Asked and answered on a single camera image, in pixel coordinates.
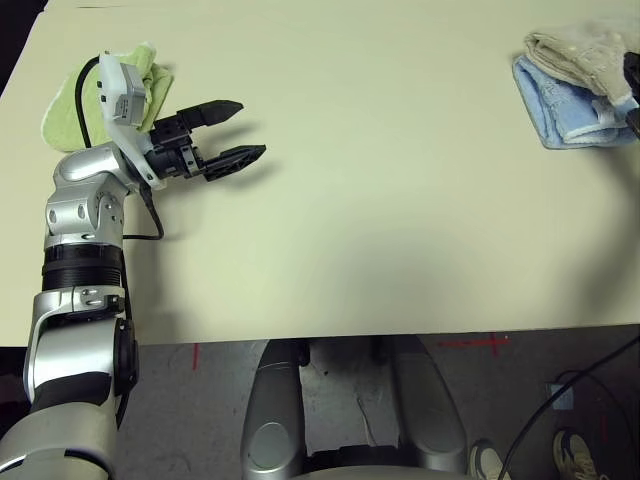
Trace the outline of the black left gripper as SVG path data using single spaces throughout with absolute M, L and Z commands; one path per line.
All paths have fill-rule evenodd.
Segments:
M 265 153 L 265 145 L 234 147 L 204 162 L 191 138 L 194 129 L 226 122 L 243 108 L 240 102 L 214 100 L 156 120 L 149 131 L 152 149 L 145 154 L 147 163 L 162 180 L 201 174 L 215 181 L 243 170 Z

